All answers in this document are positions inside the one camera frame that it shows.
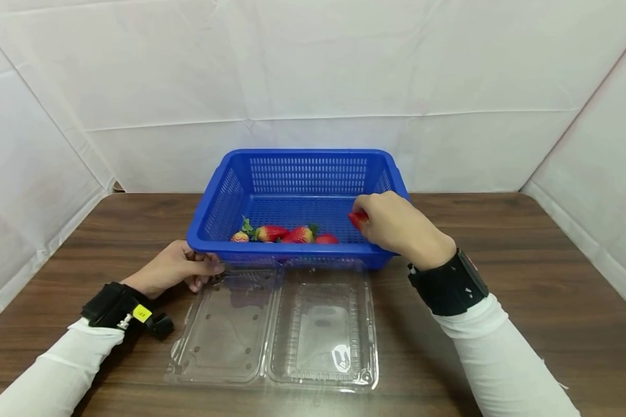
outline black wrist strap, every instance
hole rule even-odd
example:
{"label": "black wrist strap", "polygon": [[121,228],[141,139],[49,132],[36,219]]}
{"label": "black wrist strap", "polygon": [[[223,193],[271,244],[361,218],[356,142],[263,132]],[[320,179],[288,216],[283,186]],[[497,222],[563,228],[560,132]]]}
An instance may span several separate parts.
{"label": "black wrist strap", "polygon": [[151,301],[132,287],[117,282],[105,284],[81,310],[91,327],[128,329],[136,319],[156,339],[164,339],[174,330],[172,319],[164,313],[154,317]]}
{"label": "black wrist strap", "polygon": [[409,264],[410,284],[437,316],[465,313],[489,295],[475,265],[461,250],[448,263],[428,271]]}

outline wooden table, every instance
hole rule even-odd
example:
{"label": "wooden table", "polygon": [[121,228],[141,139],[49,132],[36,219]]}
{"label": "wooden table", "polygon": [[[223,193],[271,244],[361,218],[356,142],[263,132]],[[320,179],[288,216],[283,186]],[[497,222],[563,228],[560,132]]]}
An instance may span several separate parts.
{"label": "wooden table", "polygon": [[[457,240],[582,416],[626,416],[626,303],[533,199],[517,193],[414,195]],[[198,195],[114,194],[93,210],[0,316],[0,393],[120,280],[185,237]],[[79,416],[479,416],[452,343],[395,258],[373,276],[380,381],[369,395],[181,388],[163,382],[194,296],[162,298],[177,323],[108,357]]]}

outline yellow sticker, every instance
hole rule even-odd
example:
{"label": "yellow sticker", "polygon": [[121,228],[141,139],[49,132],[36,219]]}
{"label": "yellow sticker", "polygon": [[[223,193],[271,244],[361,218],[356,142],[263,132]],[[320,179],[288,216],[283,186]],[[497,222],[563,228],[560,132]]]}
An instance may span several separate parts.
{"label": "yellow sticker", "polygon": [[134,310],[132,311],[132,316],[142,323],[145,323],[146,320],[148,320],[148,317],[151,317],[152,314],[153,313],[151,313],[151,311],[146,307],[142,306],[142,304],[138,304],[138,306],[134,307]]}

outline person's left hand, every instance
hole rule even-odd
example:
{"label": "person's left hand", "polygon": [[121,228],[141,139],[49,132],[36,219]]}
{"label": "person's left hand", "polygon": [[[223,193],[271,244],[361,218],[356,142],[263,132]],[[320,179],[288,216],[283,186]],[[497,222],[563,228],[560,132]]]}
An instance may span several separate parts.
{"label": "person's left hand", "polygon": [[185,240],[176,240],[121,284],[155,299],[181,281],[197,292],[209,276],[222,271],[225,271],[225,265],[220,263],[216,254],[196,254]]}

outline clear plastic clamshell container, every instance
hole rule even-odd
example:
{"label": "clear plastic clamshell container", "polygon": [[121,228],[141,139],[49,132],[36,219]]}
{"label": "clear plastic clamshell container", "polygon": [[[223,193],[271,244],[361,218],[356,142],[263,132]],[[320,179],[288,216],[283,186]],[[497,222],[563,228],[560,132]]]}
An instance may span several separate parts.
{"label": "clear plastic clamshell container", "polygon": [[230,267],[195,299],[165,379],[373,390],[378,351],[364,264],[293,259]]}

